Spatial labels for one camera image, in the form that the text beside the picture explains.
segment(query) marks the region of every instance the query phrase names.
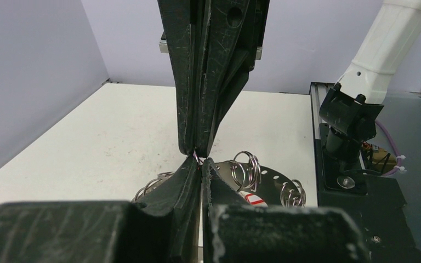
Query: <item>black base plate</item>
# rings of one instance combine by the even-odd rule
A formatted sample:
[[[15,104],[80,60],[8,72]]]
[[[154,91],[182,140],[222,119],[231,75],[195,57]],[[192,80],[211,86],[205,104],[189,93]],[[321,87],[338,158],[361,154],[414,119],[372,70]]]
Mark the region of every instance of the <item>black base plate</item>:
[[[322,139],[314,141],[318,206],[342,208],[353,218],[363,232],[372,262],[421,262],[421,251],[402,211],[406,201],[396,179],[364,175],[366,193],[329,187],[332,182],[326,178],[338,176],[338,163],[323,150],[326,124],[320,124],[320,135]]]

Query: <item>white table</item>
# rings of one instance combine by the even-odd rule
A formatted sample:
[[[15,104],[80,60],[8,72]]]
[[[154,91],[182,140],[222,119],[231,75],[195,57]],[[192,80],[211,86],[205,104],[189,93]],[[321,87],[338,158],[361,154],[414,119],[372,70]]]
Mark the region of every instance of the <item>white table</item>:
[[[174,88],[104,85],[0,169],[0,204],[131,200],[158,173],[175,171],[185,160],[176,115]],[[317,206],[308,95],[242,92],[210,156],[221,162],[242,150],[300,180],[307,205]]]

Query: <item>red marking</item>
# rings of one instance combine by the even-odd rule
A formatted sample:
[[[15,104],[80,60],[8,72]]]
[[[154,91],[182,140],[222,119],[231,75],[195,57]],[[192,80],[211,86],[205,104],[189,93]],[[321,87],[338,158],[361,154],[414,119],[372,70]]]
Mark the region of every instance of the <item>red marking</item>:
[[[247,194],[244,198],[246,199],[246,201],[248,201],[248,203],[250,203],[251,204],[251,201],[249,200],[249,197],[250,196],[253,196],[254,194],[253,193],[249,193],[249,194]]]
[[[264,200],[257,200],[257,201],[254,201],[254,202],[250,202],[250,204],[260,204],[260,203],[263,203],[264,202]]]

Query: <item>bolt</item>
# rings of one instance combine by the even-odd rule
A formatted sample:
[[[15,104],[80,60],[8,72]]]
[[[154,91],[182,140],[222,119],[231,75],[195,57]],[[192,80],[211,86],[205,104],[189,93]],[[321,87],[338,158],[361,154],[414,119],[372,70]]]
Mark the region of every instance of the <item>bolt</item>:
[[[357,101],[357,102],[359,102],[359,103],[364,104],[364,103],[366,102],[366,97],[365,97],[364,95],[362,95],[362,94],[359,94],[359,95],[356,97],[356,101]]]
[[[382,239],[379,236],[373,236],[372,241],[375,242],[375,243],[380,243],[382,241]]]
[[[336,91],[339,91],[341,89],[341,84],[340,83],[335,83],[335,85],[333,86],[333,89],[335,89]]]
[[[347,176],[337,177],[337,183],[344,189],[351,189],[354,188],[354,186],[356,186],[356,182],[352,178]]]

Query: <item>white wall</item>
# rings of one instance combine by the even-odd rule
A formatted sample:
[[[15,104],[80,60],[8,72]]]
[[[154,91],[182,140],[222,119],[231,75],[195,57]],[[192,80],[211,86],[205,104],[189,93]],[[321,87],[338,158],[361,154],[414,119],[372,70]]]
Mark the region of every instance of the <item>white wall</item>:
[[[80,0],[0,0],[0,167],[107,78]]]
[[[114,81],[173,86],[168,55],[158,41],[155,0],[82,0]],[[382,0],[273,0],[263,59],[248,90],[307,93],[312,81],[335,82],[368,32]],[[390,89],[421,91],[421,35]]]

